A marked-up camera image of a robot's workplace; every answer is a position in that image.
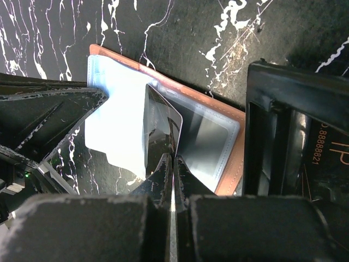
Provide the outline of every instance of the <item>black marble countertop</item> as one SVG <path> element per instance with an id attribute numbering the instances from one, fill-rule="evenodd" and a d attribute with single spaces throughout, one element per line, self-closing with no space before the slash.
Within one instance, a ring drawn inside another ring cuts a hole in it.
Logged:
<path id="1" fill-rule="evenodd" d="M 1 0 L 0 72 L 86 81 L 97 43 L 244 107 L 248 64 L 349 77 L 347 0 Z M 52 165 L 80 193 L 140 181 L 85 147 L 83 125 Z"/>

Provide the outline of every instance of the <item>brown leather wallet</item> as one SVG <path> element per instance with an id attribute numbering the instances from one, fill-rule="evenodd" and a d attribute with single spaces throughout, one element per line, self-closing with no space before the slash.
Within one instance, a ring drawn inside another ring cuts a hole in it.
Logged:
<path id="1" fill-rule="evenodd" d="M 218 183 L 218 186 L 215 190 L 217 195 L 232 195 L 239 183 L 242 174 L 243 174 L 243 163 L 244 163 L 244 140 L 245 140 L 245 113 L 229 106 L 221 101 L 218 101 L 212 97 L 206 96 L 196 90 L 193 90 L 187 86 L 184 86 L 180 83 L 177 83 L 164 75 L 156 72 L 155 70 L 146 67 L 143 64 L 137 63 L 131 59 L 128 59 L 118 53 L 112 52 L 104 47 L 99 45 L 92 44 L 89 47 L 90 55 L 101 55 L 112 58 L 115 61 L 118 61 L 121 64 L 124 64 L 128 67 L 141 71 L 144 74 L 147 74 L 154 79 L 157 79 L 167 88 L 174 90 L 182 95 L 191 98 L 198 103 L 207 106 L 215 110 L 216 112 L 221 113 L 235 121 L 238 121 L 240 124 L 240 131 L 236 138 L 233 149 L 230 153 L 228 162 L 225 166 L 222 177 Z"/>

